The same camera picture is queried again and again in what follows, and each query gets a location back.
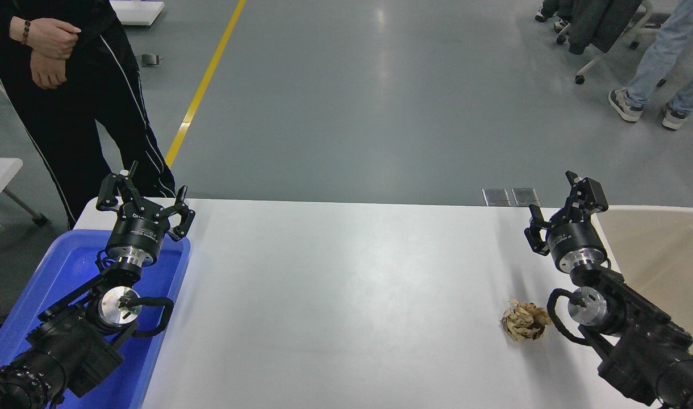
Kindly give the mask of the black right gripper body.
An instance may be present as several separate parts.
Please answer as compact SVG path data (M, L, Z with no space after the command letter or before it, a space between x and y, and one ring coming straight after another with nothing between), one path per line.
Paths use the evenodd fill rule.
M571 271L585 264L603 264L608 253L593 225L588 221L552 221L548 230L548 248L554 266Z

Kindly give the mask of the person's right hand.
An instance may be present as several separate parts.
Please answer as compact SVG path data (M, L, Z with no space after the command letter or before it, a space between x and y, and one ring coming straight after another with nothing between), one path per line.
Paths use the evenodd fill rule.
M53 18L30 21L27 44L41 55L55 60L67 60L76 46L81 29Z

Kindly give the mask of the person's left hand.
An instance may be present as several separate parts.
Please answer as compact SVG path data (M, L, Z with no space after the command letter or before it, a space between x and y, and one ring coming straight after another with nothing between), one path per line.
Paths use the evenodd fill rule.
M30 58L31 77L43 90L56 90L67 81L66 60L46 57L33 52Z

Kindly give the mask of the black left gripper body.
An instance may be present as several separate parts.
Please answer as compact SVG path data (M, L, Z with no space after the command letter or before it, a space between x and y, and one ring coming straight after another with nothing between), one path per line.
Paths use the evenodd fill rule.
M120 254L126 248L159 254L169 230L168 220L162 219L163 215L162 206L120 206L107 242L107 254Z

